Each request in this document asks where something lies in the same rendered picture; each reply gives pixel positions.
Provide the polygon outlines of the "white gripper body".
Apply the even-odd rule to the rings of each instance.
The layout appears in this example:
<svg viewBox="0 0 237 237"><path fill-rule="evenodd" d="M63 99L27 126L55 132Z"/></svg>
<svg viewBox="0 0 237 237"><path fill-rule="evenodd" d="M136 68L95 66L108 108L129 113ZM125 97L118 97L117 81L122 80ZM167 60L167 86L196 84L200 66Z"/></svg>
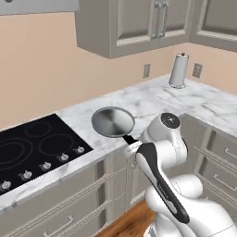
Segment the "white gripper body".
<svg viewBox="0 0 237 237"><path fill-rule="evenodd" d="M125 157L129 158L130 156L132 156L137 151L137 149L140 147L141 144L142 144L141 141L129 144L124 150Z"/></svg>

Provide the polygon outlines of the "grey base cupboard door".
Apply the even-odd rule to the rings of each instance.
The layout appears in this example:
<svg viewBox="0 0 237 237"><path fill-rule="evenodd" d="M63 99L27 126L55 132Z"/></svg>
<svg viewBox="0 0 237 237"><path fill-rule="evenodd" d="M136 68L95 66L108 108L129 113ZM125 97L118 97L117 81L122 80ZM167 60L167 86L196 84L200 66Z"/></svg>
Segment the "grey base cupboard door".
<svg viewBox="0 0 237 237"><path fill-rule="evenodd" d="M121 149L117 149L106 156L106 199L109 204L106 208L106 220L112 223L124 214L127 158Z"/></svg>

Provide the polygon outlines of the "white paper towel roll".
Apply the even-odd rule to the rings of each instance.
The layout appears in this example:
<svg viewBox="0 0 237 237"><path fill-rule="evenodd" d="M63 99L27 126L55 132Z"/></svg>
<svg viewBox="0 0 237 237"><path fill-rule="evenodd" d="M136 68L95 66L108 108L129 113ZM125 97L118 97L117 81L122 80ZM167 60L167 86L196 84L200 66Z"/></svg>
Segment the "white paper towel roll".
<svg viewBox="0 0 237 237"><path fill-rule="evenodd" d="M188 66L189 56L185 53L177 54L170 74L168 84L176 89L185 87L185 76Z"/></svg>

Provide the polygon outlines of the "grey drawer front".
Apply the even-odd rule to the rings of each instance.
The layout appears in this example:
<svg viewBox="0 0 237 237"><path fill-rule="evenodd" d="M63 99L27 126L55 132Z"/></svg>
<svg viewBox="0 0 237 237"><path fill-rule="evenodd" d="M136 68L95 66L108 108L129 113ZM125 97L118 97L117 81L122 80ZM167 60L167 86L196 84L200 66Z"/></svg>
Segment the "grey drawer front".
<svg viewBox="0 0 237 237"><path fill-rule="evenodd" d="M206 149L237 169L237 139L220 131L212 131Z"/></svg>
<svg viewBox="0 0 237 237"><path fill-rule="evenodd" d="M26 224L97 180L97 165L78 172L0 215L0 237Z"/></svg>
<svg viewBox="0 0 237 237"><path fill-rule="evenodd" d="M197 173L208 185L237 205L237 175L206 156L201 159Z"/></svg>

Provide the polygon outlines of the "black glass hob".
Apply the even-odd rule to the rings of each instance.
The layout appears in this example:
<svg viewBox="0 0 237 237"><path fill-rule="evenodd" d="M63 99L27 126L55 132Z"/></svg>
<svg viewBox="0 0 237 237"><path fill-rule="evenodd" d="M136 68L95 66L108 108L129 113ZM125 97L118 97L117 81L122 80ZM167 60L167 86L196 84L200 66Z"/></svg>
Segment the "black glass hob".
<svg viewBox="0 0 237 237"><path fill-rule="evenodd" d="M81 155L74 151L79 146L85 148ZM0 196L91 151L93 148L57 114L0 131ZM69 160L60 162L62 154ZM47 171L40 168L44 162L51 164ZM32 173L27 181L20 177L25 170ZM3 181L11 182L9 189L1 189Z"/></svg>

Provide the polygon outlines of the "grey range hood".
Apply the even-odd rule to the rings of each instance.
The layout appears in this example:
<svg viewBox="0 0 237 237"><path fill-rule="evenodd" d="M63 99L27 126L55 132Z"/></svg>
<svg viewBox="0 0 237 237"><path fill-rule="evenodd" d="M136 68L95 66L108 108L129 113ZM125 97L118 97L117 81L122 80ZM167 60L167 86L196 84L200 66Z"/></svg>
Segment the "grey range hood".
<svg viewBox="0 0 237 237"><path fill-rule="evenodd" d="M74 12L80 0L0 0L0 16Z"/></svg>

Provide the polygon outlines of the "grey wall cupboard carcass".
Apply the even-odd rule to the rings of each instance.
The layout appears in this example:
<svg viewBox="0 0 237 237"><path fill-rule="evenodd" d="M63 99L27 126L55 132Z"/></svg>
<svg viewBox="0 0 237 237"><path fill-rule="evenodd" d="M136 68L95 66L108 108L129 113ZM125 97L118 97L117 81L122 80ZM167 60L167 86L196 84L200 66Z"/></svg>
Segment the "grey wall cupboard carcass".
<svg viewBox="0 0 237 237"><path fill-rule="evenodd" d="M149 41L117 46L117 0L81 0L80 11L75 14L77 45L99 56L116 58L185 43L190 32L192 6L193 0L189 0L184 34L155 39L155 16Z"/></svg>

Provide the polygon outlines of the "grey corner wall cupboard door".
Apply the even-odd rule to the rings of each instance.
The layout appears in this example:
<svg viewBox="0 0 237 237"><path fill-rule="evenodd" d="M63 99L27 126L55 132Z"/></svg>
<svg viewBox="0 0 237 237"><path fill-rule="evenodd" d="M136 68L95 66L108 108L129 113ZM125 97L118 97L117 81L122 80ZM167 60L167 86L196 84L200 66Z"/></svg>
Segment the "grey corner wall cupboard door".
<svg viewBox="0 0 237 237"><path fill-rule="evenodd" d="M237 0L194 0L189 41L237 53Z"/></svg>

